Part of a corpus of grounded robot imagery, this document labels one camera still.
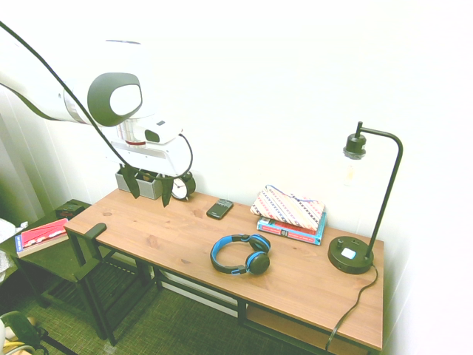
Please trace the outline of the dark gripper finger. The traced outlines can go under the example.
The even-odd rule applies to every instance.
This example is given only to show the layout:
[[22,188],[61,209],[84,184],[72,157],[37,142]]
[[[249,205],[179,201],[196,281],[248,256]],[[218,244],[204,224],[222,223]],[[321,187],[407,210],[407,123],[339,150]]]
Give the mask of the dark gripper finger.
[[170,202],[171,193],[173,189],[173,182],[174,182],[174,178],[172,177],[164,177],[161,179],[161,184],[162,184],[161,200],[164,207],[167,207],[167,205]]
[[134,198],[140,196],[140,187],[136,180],[137,171],[130,165],[121,165],[118,171],[118,188],[130,192]]

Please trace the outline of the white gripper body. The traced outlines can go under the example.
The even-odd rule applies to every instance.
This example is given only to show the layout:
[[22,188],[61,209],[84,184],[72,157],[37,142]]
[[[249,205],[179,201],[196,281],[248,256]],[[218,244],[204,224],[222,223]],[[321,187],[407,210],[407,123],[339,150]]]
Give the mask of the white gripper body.
[[176,177],[187,172],[192,165],[193,153],[186,138],[180,134],[165,144],[146,142],[132,146],[125,141],[106,136],[121,159],[106,148],[105,156],[115,163],[128,163],[137,169],[144,169],[162,175]]

